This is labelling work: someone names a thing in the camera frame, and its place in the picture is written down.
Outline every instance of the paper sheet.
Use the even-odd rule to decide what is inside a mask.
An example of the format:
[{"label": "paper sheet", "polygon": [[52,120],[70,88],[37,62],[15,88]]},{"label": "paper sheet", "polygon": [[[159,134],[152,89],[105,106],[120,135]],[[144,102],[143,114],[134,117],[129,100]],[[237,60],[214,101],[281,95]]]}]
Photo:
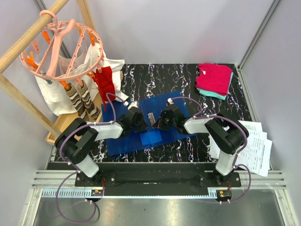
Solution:
[{"label": "paper sheet", "polygon": [[267,177],[272,141],[258,137],[250,137],[248,145],[239,154],[236,165],[244,164],[253,173]]},{"label": "paper sheet", "polygon": [[239,121],[244,127],[251,130],[256,130],[262,132],[261,122],[254,121]]},{"label": "paper sheet", "polygon": [[[240,123],[248,129],[250,135],[248,145],[240,153],[236,165],[244,164],[251,172],[267,177],[272,141],[267,140],[267,133],[262,132],[260,122],[240,121]],[[209,154],[214,159],[218,159],[220,155],[220,149],[211,136]]]}]

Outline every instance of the marble table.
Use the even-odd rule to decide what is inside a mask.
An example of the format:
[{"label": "marble table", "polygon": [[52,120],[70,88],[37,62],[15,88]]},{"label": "marble table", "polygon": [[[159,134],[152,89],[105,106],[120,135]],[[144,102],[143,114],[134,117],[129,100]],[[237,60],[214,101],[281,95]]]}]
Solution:
[{"label": "marble table", "polygon": [[[124,79],[121,90],[130,100],[149,98],[162,93],[178,90],[183,96],[201,103],[202,115],[227,110],[239,120],[251,121],[250,112],[234,64],[226,64],[233,72],[226,100],[205,97],[195,89],[199,76],[198,64],[154,64],[124,65]],[[198,112],[197,105],[185,101],[191,115]],[[183,140],[154,148],[109,156],[104,140],[94,143],[91,156],[96,162],[196,162],[211,161],[208,134],[198,134]],[[58,153],[55,161],[62,161]]]}]

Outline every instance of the wooden stand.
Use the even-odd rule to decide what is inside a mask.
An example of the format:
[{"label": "wooden stand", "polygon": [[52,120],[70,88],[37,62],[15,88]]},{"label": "wooden stand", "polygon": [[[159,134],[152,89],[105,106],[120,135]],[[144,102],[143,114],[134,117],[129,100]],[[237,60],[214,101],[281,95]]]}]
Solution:
[{"label": "wooden stand", "polygon": [[[123,79],[122,72],[120,72],[120,78],[121,78],[121,80]],[[94,98],[93,103],[95,104],[95,106],[98,109],[100,109],[100,110],[102,109],[103,101],[102,101],[99,93]],[[71,124],[71,122],[73,122],[74,119],[78,118],[78,116],[79,115],[77,113],[61,114],[55,121],[54,126],[57,127],[61,132],[63,132]],[[96,119],[96,122],[100,122],[102,119],[102,116],[103,116],[103,112],[100,111],[100,113]],[[95,122],[92,118],[89,117],[89,119],[91,122]],[[45,138],[45,141],[51,145],[54,145],[57,137],[58,137],[57,135],[49,132],[47,137]]]},{"label": "wooden stand", "polygon": [[[52,7],[49,8],[51,12],[57,14],[69,0],[56,0]],[[77,0],[85,25],[90,26],[95,30],[95,24],[91,16],[90,8],[87,0]],[[52,16],[41,16],[30,29],[22,35],[21,38],[0,58],[0,88],[3,89],[10,97],[13,98],[22,108],[31,114],[43,127],[45,127],[51,134],[49,138],[55,139],[61,134],[64,126],[67,127],[74,119],[74,116],[65,115],[60,116],[55,124],[53,124],[37,107],[27,99],[5,76],[2,74],[11,63],[20,55],[20,53],[30,44],[31,41],[44,29],[44,27],[52,20]],[[101,103],[96,100],[96,106],[100,107]]]}]

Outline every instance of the pink shirt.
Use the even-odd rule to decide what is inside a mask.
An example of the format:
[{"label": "pink shirt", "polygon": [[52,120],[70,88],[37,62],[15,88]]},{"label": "pink shirt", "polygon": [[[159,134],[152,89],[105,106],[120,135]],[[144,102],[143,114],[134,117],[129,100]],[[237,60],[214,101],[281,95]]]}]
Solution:
[{"label": "pink shirt", "polygon": [[232,70],[225,65],[199,64],[201,75],[197,77],[196,88],[227,95]]}]

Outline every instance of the white towel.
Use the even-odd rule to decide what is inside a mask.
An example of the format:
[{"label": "white towel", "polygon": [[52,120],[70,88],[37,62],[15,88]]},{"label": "white towel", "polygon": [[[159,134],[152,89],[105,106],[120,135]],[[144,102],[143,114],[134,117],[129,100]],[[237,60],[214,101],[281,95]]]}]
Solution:
[{"label": "white towel", "polygon": [[[95,61],[97,60],[98,56],[100,55],[100,45],[99,43],[95,43],[94,46],[90,45],[87,53],[84,51],[81,56],[75,59],[74,67],[75,69],[70,72],[70,75],[74,75],[83,71],[86,71],[88,67],[91,67]],[[110,66],[112,69],[112,80],[115,86],[115,94],[121,97],[123,100],[128,98],[127,95],[120,91],[121,87],[121,80],[120,80],[120,70],[123,67],[125,61],[124,60],[110,60],[105,57],[105,53],[103,52],[104,59],[100,61],[102,67]],[[61,74],[65,74],[67,67],[70,63],[71,59],[67,59],[64,57],[59,57],[59,65]],[[57,116],[60,114],[67,114],[67,113],[75,113],[76,110],[73,107],[72,102],[67,97],[64,87],[58,81],[52,81],[52,84],[48,84],[46,80],[35,76],[38,86],[41,90],[41,93],[47,103],[49,109]],[[94,83],[93,79],[89,76],[84,75],[81,77],[82,80],[85,81],[87,87],[89,89],[90,95],[92,100],[96,97],[98,93],[98,89],[96,84]],[[67,81],[73,84],[76,88],[77,83],[75,81]]]}]

